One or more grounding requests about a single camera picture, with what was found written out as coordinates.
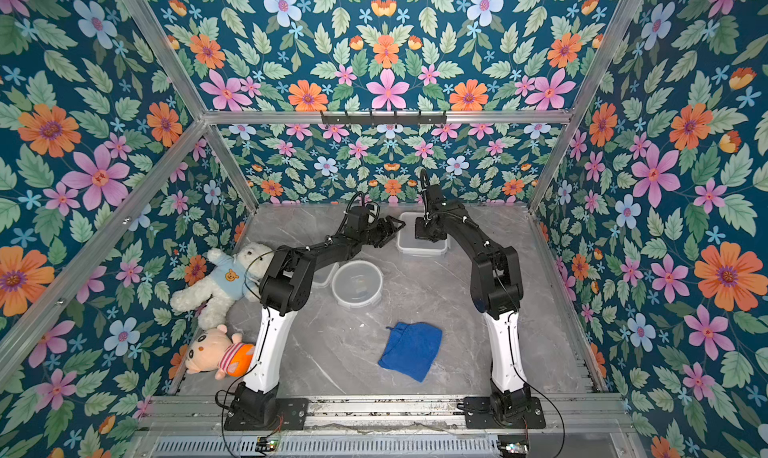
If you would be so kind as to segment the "square clear box lid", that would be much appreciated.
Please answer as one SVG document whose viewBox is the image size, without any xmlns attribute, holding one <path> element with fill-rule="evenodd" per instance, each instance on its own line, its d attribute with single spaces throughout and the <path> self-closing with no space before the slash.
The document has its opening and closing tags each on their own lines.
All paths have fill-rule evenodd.
<svg viewBox="0 0 768 458">
<path fill-rule="evenodd" d="M 404 255 L 414 257 L 439 257 L 445 255 L 451 247 L 451 239 L 432 242 L 415 237 L 415 221 L 422 214 L 414 211 L 403 212 L 399 219 L 405 227 L 397 234 L 397 249 Z"/>
</svg>

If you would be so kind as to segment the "blue cleaning cloth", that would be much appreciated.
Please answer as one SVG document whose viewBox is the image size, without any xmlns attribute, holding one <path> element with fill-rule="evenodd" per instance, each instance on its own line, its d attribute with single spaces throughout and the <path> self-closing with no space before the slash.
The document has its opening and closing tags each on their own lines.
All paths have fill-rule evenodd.
<svg viewBox="0 0 768 458">
<path fill-rule="evenodd" d="M 378 365 L 423 382 L 439 353 L 442 330 L 423 322 L 398 322 L 389 330 L 390 335 Z"/>
</svg>

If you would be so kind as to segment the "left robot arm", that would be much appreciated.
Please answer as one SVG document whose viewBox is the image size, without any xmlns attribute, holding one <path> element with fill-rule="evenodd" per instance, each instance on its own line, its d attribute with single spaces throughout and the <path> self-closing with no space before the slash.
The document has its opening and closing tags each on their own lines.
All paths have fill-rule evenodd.
<svg viewBox="0 0 768 458">
<path fill-rule="evenodd" d="M 405 227 L 397 217 L 382 216 L 378 204 L 356 197 L 360 202 L 348 203 L 334 234 L 312 245 L 282 245 L 272 253 L 257 280 L 262 312 L 251 364 L 222 406 L 225 429 L 266 429 L 278 419 L 281 361 L 291 327 L 310 298 L 315 271 L 347 262 L 365 246 L 382 248 Z"/>
</svg>

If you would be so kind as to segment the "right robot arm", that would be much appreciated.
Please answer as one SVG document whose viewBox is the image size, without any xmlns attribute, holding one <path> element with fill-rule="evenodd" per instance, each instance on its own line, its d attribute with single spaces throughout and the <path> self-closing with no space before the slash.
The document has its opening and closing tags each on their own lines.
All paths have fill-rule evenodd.
<svg viewBox="0 0 768 458">
<path fill-rule="evenodd" d="M 452 238 L 470 260 L 470 297 L 485 320 L 491 344 L 490 413 L 511 425 L 534 408 L 532 386 L 523 369 L 518 322 L 524 286 L 519 255 L 485 233 L 464 204 L 444 196 L 426 170 L 419 175 L 424 214 L 415 221 L 415 238 Z"/>
</svg>

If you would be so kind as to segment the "round clear lunch box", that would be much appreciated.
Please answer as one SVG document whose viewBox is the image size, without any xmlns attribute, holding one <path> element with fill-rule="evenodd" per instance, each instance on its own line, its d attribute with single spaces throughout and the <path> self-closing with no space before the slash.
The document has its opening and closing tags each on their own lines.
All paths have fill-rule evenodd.
<svg viewBox="0 0 768 458">
<path fill-rule="evenodd" d="M 337 303 L 347 309 L 362 309 L 378 303 L 382 296 L 383 274 L 373 263 L 354 260 L 340 266 L 331 281 Z"/>
</svg>

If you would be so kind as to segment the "rectangular clear lunch box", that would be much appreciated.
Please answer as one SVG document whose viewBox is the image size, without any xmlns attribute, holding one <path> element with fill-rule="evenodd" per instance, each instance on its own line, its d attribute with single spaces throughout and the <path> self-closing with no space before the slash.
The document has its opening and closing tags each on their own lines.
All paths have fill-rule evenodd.
<svg viewBox="0 0 768 458">
<path fill-rule="evenodd" d="M 312 288 L 327 288 L 331 284 L 333 277 L 337 273 L 338 269 L 339 264 L 332 263 L 328 266 L 316 270 L 312 279 Z"/>
</svg>

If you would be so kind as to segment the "white teddy bear blue shirt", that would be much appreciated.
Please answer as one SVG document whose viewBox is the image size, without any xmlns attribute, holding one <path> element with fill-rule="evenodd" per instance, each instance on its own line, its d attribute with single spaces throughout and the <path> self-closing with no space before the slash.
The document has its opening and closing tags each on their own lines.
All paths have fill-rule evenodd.
<svg viewBox="0 0 768 458">
<path fill-rule="evenodd" d="M 208 251 L 207 259 L 213 270 L 196 283 L 175 292 L 170 299 L 174 312 L 182 313 L 202 308 L 198 326 L 203 330 L 226 323 L 227 314 L 237 301 L 245 298 L 258 302 L 260 281 L 271 264 L 274 250 L 261 243 L 248 243 L 236 254 L 229 255 L 218 248 Z"/>
</svg>

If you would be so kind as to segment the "pink doll orange outfit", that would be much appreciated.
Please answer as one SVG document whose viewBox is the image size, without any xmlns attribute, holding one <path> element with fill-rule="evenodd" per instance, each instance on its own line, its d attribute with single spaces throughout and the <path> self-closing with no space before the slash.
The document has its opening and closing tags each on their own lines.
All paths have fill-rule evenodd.
<svg viewBox="0 0 768 458">
<path fill-rule="evenodd" d="M 255 346 L 243 341 L 241 333 L 228 335 L 219 325 L 204 331 L 188 347 L 185 366 L 190 374 L 214 372 L 216 380 L 243 377 L 250 369 Z"/>
</svg>

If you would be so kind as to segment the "white ventilation grille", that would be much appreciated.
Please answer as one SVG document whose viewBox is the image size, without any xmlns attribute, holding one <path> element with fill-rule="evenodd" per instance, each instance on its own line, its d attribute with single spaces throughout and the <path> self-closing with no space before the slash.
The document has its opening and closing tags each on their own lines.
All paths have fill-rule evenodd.
<svg viewBox="0 0 768 458">
<path fill-rule="evenodd" d="M 153 457 L 499 457 L 493 437 L 286 435 L 162 438 Z"/>
</svg>

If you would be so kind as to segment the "black hook rail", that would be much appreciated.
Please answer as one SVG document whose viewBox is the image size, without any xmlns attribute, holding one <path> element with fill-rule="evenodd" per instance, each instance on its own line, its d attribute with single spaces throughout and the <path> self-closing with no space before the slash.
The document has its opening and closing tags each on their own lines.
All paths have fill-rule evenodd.
<svg viewBox="0 0 768 458">
<path fill-rule="evenodd" d="M 446 112 L 321 112 L 321 123 L 325 125 L 442 125 L 448 122 Z"/>
</svg>

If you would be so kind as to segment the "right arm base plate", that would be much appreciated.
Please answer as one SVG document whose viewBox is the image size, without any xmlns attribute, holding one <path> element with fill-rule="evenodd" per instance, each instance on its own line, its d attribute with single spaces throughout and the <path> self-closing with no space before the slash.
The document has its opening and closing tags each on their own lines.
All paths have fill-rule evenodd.
<svg viewBox="0 0 768 458">
<path fill-rule="evenodd" d="M 506 407 L 496 397 L 467 396 L 457 409 L 468 429 L 544 429 L 546 420 L 540 400 L 530 400 Z"/>
</svg>

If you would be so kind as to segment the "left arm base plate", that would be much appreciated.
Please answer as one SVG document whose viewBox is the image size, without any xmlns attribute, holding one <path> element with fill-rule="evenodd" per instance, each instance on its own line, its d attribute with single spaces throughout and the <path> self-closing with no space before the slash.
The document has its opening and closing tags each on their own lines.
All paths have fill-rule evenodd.
<svg viewBox="0 0 768 458">
<path fill-rule="evenodd" d="M 303 430 L 308 417 L 305 398 L 259 398 L 255 403 L 236 400 L 225 415 L 225 431 Z"/>
</svg>

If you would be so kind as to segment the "aluminium front rail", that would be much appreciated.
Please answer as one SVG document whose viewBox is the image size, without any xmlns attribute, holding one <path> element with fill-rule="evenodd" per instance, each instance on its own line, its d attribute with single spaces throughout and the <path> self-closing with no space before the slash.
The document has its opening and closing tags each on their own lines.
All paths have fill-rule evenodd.
<svg viewBox="0 0 768 458">
<path fill-rule="evenodd" d="M 622 401 L 613 393 L 534 396 L 544 412 L 544 429 L 468 429 L 457 404 L 459 395 L 313 396 L 304 429 L 310 431 L 395 431 L 424 428 L 459 433 L 631 433 L 634 430 Z M 224 430 L 226 413 L 212 396 L 171 396 L 153 401 L 139 420 L 151 428 L 201 433 Z"/>
</svg>

